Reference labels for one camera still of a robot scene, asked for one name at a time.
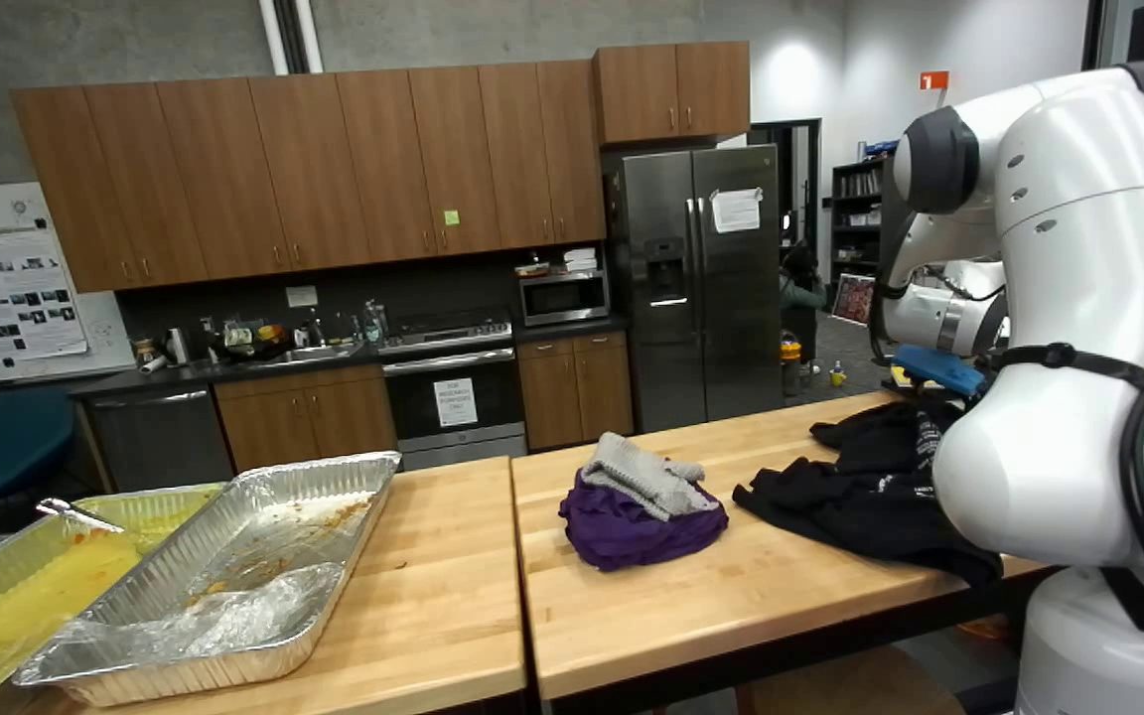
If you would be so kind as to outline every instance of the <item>microwave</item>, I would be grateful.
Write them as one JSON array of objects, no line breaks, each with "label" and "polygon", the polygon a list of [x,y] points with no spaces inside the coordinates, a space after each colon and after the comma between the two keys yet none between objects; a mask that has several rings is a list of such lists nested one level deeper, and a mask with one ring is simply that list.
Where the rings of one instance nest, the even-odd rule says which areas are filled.
[{"label": "microwave", "polygon": [[518,281],[523,326],[592,322],[612,314],[608,269],[539,269],[522,274]]}]

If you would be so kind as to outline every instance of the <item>stainless steel refrigerator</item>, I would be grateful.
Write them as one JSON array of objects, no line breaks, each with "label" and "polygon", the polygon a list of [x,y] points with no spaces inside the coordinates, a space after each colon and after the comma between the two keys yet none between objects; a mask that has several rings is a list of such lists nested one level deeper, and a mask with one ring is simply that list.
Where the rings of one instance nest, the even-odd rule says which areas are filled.
[{"label": "stainless steel refrigerator", "polygon": [[638,429],[779,404],[779,152],[608,159]]}]

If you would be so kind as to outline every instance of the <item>dishwasher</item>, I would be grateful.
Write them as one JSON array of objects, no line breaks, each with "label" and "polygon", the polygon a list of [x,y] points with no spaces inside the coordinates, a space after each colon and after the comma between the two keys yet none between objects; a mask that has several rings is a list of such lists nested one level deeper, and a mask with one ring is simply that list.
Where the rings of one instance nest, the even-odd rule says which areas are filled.
[{"label": "dishwasher", "polygon": [[85,409],[114,492],[236,477],[212,389],[98,393]]}]

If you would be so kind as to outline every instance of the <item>purple cloth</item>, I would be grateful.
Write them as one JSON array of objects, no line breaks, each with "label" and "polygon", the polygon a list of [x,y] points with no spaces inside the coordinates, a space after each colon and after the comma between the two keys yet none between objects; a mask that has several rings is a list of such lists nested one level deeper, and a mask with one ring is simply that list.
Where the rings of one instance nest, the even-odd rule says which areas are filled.
[{"label": "purple cloth", "polygon": [[585,486],[580,477],[573,492],[563,495],[562,515],[569,522],[563,533],[573,547],[580,551],[580,560],[605,571],[701,551],[714,543],[720,533],[728,528],[723,503],[714,511],[689,511],[689,515],[656,522],[630,495],[617,487]]}]

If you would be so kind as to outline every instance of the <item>butcher block countertop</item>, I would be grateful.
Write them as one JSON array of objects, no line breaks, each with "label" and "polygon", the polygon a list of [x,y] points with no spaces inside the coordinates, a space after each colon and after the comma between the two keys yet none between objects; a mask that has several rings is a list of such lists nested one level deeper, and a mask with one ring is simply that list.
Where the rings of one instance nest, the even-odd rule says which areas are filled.
[{"label": "butcher block countertop", "polygon": [[[944,571],[861,560],[731,503],[731,487],[757,470],[787,470],[796,458],[833,459],[810,441],[814,422],[841,422],[885,401],[885,393],[861,393],[630,435],[646,453],[701,459],[703,487],[728,503],[731,524],[697,555],[622,571],[595,571],[563,535],[562,499],[592,443],[518,458],[522,568],[539,700],[960,592],[960,580]],[[1006,560],[1006,577],[1017,571],[1036,571],[1036,564]]]},{"label": "butcher block countertop", "polygon": [[[114,715],[441,712],[523,692],[509,458],[401,474],[314,655],[287,680]],[[58,692],[25,712],[85,712]]]}]

